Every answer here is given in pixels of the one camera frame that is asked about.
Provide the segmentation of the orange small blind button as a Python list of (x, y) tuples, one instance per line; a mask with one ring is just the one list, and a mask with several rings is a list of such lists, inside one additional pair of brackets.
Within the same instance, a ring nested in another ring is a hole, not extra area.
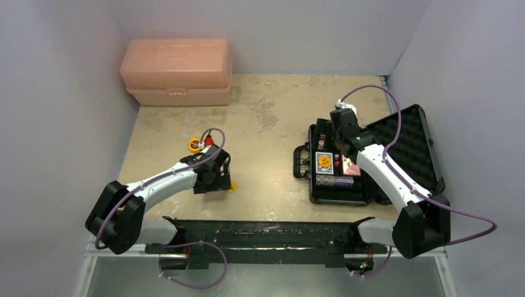
[(327, 154), (318, 154), (316, 156), (317, 166), (319, 168), (330, 168), (332, 166), (332, 156)]

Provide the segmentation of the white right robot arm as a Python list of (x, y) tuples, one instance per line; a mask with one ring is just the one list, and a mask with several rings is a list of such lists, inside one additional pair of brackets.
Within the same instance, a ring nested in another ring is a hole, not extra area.
[(362, 220), (347, 236), (349, 247), (362, 252), (371, 243), (382, 244), (396, 248), (406, 259), (413, 259), (448, 244), (451, 239), (448, 199), (442, 195), (433, 197), (412, 179), (374, 134), (358, 126), (352, 109), (336, 109), (330, 117), (335, 147), (341, 154), (355, 157), (356, 164), (374, 180), (398, 212), (395, 221)]

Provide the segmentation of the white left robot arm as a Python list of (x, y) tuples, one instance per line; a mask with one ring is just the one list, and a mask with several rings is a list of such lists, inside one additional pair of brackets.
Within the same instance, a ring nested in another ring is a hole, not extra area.
[(95, 248), (122, 254), (136, 244), (154, 244), (170, 253), (179, 252), (184, 247), (184, 236), (175, 218), (150, 220), (145, 214), (179, 192), (205, 194), (230, 189), (230, 162), (228, 152), (209, 145), (142, 181), (108, 183), (85, 223), (95, 237)]

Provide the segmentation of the yellow big blind button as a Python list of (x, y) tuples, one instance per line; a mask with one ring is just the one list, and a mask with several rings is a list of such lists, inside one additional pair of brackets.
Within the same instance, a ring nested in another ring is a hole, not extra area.
[(238, 189), (238, 184), (236, 181), (231, 182), (231, 188), (228, 190), (228, 193), (233, 193)]

